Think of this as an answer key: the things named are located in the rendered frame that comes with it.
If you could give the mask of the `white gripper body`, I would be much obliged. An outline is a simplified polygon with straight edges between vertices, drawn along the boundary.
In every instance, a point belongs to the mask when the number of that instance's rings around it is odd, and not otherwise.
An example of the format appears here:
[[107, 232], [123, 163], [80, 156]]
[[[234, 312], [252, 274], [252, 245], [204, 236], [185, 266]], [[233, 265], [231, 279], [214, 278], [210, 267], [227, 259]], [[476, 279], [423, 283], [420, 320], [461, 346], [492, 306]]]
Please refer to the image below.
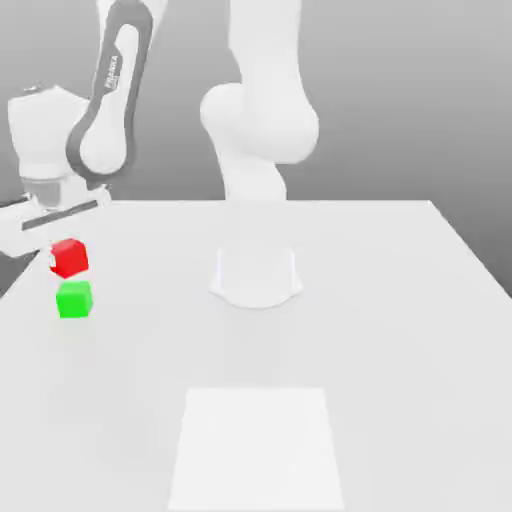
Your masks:
[[0, 252], [10, 257], [42, 249], [54, 241], [66, 238], [83, 218], [94, 217], [96, 212], [111, 203], [108, 188], [89, 192], [87, 199], [62, 209], [50, 211], [35, 197], [23, 202], [0, 207]]

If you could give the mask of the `small red cube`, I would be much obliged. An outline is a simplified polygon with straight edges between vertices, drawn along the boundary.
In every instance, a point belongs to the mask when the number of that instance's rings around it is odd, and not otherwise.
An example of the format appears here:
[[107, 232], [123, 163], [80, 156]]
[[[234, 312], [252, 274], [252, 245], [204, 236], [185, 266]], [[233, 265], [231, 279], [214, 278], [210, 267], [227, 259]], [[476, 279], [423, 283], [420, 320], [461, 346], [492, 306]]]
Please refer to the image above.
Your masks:
[[83, 242], [69, 238], [52, 245], [53, 257], [50, 270], [61, 278], [67, 279], [89, 269], [86, 246]]

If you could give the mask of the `small green cube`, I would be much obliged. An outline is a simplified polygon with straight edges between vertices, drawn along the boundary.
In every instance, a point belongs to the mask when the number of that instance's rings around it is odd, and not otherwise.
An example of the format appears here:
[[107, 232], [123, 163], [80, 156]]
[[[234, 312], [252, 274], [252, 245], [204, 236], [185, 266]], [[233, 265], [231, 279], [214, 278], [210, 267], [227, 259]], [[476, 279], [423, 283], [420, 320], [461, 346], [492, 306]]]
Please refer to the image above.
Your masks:
[[87, 317], [93, 306], [92, 288], [88, 281], [64, 281], [56, 293], [61, 318]]

